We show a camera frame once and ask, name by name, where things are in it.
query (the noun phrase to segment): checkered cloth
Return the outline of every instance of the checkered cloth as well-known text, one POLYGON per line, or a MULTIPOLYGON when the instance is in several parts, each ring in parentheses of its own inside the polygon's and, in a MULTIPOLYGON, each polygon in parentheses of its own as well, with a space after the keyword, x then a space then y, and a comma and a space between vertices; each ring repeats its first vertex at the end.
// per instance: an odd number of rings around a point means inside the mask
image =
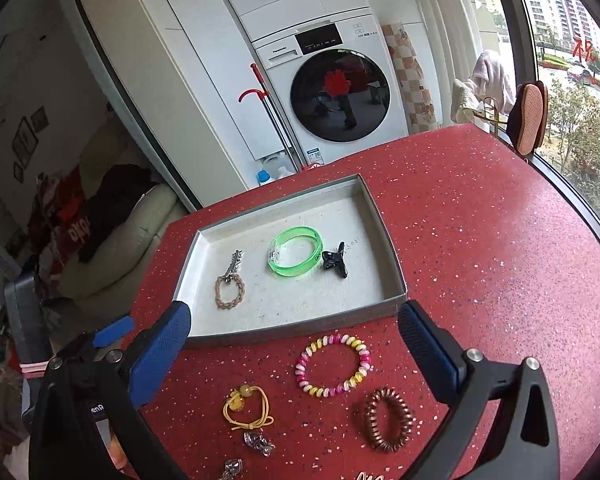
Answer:
POLYGON ((400 23, 383 25, 382 33, 394 62, 407 121, 415 134, 439 128, 431 94, 416 59, 416 51, 400 23))

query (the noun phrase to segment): metal screw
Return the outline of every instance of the metal screw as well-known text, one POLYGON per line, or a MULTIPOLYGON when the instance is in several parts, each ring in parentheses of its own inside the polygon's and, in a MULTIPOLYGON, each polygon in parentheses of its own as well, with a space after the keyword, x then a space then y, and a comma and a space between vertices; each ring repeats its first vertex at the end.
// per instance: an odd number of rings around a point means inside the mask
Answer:
POLYGON ((110 363, 117 363, 122 360, 122 350, 111 350, 107 352, 105 359, 110 363))
POLYGON ((62 359, 59 357, 54 357, 51 359, 51 361, 49 361, 47 366, 52 370, 58 370, 58 368, 62 366, 62 359))
POLYGON ((477 348, 469 348, 466 351, 466 356, 474 363, 479 363, 484 359, 484 354, 480 352, 477 348))
POLYGON ((532 370, 538 370, 538 368, 540 367, 540 363, 535 357, 527 357, 525 363, 532 370))

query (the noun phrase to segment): white curtain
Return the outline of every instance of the white curtain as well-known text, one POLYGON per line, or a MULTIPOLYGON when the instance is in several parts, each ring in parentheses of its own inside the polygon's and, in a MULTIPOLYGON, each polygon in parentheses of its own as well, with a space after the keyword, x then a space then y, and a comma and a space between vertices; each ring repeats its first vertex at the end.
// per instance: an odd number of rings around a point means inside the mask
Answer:
POLYGON ((470 0, 416 0, 427 27, 438 73, 442 120, 452 125, 451 92, 455 78, 466 81, 482 52, 482 41, 470 0))

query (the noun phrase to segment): jewelry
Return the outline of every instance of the jewelry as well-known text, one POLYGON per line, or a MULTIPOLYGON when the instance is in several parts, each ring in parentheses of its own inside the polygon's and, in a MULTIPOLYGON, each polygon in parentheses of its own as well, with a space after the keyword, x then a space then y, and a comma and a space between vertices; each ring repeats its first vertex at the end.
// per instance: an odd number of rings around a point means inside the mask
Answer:
POLYGON ((219 480, 232 480, 242 472, 242 460, 234 458, 224 463, 224 471, 219 480))
POLYGON ((324 251, 322 253, 322 268, 324 270, 331 269, 331 267, 336 267, 340 271, 340 275, 343 278, 347 277, 347 267, 344 264, 344 242, 340 242, 337 253, 330 253, 329 251, 324 251))
POLYGON ((238 303, 240 303, 244 299, 244 282, 238 275, 238 266, 240 266, 240 262, 242 261, 242 251, 235 251, 234 255, 231 259, 231 264, 226 272, 222 276, 218 276, 216 280, 216 305, 218 308, 233 308, 238 303), (222 282, 231 283, 235 281, 238 285, 238 296, 231 301, 224 302, 220 297, 220 284, 222 282))
POLYGON ((271 270, 280 276, 300 276, 309 270, 313 269, 320 260, 320 253, 322 252, 322 238, 318 234, 318 231, 311 229, 310 227, 293 227, 280 233, 276 236, 272 243, 272 248, 269 252, 268 263, 271 270), (301 236, 311 238, 315 242, 315 247, 311 256, 309 256, 304 262, 297 264, 292 267, 280 267, 278 261, 280 259, 280 247, 286 244, 288 241, 301 236))
POLYGON ((262 453, 264 456, 269 456, 276 446, 269 442, 260 431, 245 431, 244 443, 262 453))
POLYGON ((363 341, 360 341, 360 339, 355 336, 349 336, 348 334, 342 336, 340 334, 331 334, 319 337, 300 354, 298 362, 296 363, 296 380, 298 381, 302 390, 311 396, 333 397, 337 394, 341 394, 342 392, 348 392, 350 389, 358 386, 358 384, 362 382, 362 379, 369 373, 369 370, 371 370, 371 356, 369 355, 369 350, 366 348, 366 345, 363 341), (309 357, 311 357, 314 352, 317 352, 323 346, 330 344, 345 344, 358 352, 358 355, 360 356, 360 365, 358 367, 358 371, 342 384, 338 384, 335 388, 313 386, 306 378, 306 366, 309 361, 309 357))
POLYGON ((371 440, 371 447, 374 449, 379 448, 385 453, 398 451, 399 448, 410 440, 409 434, 411 433, 414 420, 415 417, 411 415, 406 403, 393 388, 387 386, 380 388, 374 391, 366 401, 365 425, 371 440), (389 407, 394 409, 400 418, 400 436, 393 442, 386 441, 380 435, 380 430, 378 430, 378 403, 383 399, 389 404, 389 407))
POLYGON ((228 420, 234 426, 231 428, 234 430, 257 430, 263 426, 268 426, 269 424, 273 424, 273 417, 269 415, 269 399, 267 395, 264 393, 264 390, 259 386, 249 386, 248 384, 243 384, 240 386, 240 389, 233 390, 229 394, 229 398, 224 403, 224 408, 222 409, 222 414, 224 418, 228 420), (229 416, 228 410, 231 409, 232 412, 239 412, 244 407, 244 397, 251 397, 253 395, 253 391, 258 390, 262 395, 262 414, 260 418, 254 422, 250 422, 249 424, 245 424, 243 422, 237 422, 233 420, 229 416))
MULTIPOLYGON (((374 476, 373 475, 367 476, 364 471, 360 471, 360 473, 358 473, 358 478, 356 478, 356 480, 374 480, 374 476)), ((377 476, 376 480, 384 480, 384 475, 377 476)))

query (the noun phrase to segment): brown braided hair tie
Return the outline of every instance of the brown braided hair tie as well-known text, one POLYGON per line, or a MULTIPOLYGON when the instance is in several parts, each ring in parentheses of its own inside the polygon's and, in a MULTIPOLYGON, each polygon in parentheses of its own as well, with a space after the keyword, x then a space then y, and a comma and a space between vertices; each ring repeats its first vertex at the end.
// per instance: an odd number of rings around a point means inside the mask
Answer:
POLYGON ((366 400, 365 425, 369 436, 371 447, 380 449, 385 453, 398 451, 410 440, 411 427, 415 417, 411 415, 407 404, 402 397, 388 386, 374 391, 366 400), (386 441, 378 429, 378 404, 385 400, 389 407, 400 419, 400 436, 393 442, 386 441))
POLYGON ((240 276, 238 276, 238 274, 226 274, 224 276, 218 276, 218 279, 216 280, 216 305, 218 306, 218 308, 233 308, 238 303, 240 303, 243 298, 244 282, 240 278, 240 276), (224 302, 222 301, 222 298, 220 298, 220 284, 222 282, 225 282, 227 279, 229 279, 230 281, 234 281, 236 285, 238 285, 238 296, 234 300, 224 302))

